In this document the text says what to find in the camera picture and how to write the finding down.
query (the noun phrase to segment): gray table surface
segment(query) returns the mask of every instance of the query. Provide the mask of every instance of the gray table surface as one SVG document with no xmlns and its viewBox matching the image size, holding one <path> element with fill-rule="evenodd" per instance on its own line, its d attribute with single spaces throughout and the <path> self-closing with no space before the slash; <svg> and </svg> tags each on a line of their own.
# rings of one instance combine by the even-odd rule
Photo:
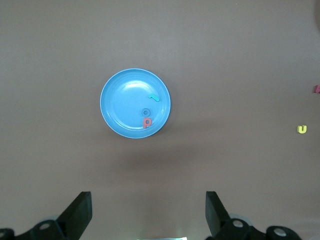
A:
<svg viewBox="0 0 320 240">
<path fill-rule="evenodd" d="M 319 0 L 0 1 L 0 227 L 91 191 L 82 240 L 203 240 L 217 191 L 260 231 L 320 239 L 319 29 Z M 151 137 L 102 118 L 127 68 L 169 89 Z"/>
</svg>

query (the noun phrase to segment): plate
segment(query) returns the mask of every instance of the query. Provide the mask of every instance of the plate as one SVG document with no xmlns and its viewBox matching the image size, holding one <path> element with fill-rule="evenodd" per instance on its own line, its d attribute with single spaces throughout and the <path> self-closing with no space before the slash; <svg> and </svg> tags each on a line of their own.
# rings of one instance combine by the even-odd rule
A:
<svg viewBox="0 0 320 240">
<path fill-rule="evenodd" d="M 132 139 L 149 137 L 166 123 L 171 100 L 166 85 L 150 71 L 122 70 L 104 85 L 100 109 L 116 133 Z"/>
</svg>

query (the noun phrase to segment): blue plate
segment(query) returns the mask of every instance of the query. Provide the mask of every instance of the blue plate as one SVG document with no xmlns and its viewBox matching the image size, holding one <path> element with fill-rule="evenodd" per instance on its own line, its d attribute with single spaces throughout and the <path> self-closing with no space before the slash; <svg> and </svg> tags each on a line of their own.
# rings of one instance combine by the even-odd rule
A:
<svg viewBox="0 0 320 240">
<path fill-rule="evenodd" d="M 170 108 L 166 85 L 152 72 L 139 68 L 113 75 L 100 97 L 105 122 L 116 133 L 132 139 L 159 131 L 169 117 Z"/>
</svg>

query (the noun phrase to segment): gray background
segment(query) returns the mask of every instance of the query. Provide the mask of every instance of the gray background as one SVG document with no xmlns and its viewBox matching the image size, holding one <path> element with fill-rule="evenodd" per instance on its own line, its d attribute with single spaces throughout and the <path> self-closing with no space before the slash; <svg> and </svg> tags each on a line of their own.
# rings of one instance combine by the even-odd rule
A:
<svg viewBox="0 0 320 240">
<path fill-rule="evenodd" d="M 91 191 L 83 240 L 203 240 L 217 191 L 260 231 L 320 239 L 319 27 L 313 0 L 2 0 L 0 226 L 21 234 Z M 127 68 L 171 95 L 145 139 L 101 116 Z"/>
</svg>

